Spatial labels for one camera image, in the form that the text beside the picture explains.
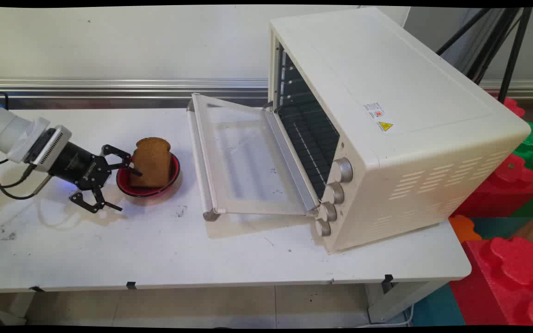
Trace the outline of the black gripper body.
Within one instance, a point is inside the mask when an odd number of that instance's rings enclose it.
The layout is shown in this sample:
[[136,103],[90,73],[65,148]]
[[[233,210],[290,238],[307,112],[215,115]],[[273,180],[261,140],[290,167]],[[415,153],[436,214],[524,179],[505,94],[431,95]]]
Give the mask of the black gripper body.
[[74,184],[81,191],[89,191],[105,186],[112,174],[108,166],[103,156],[94,155],[68,142],[48,174]]

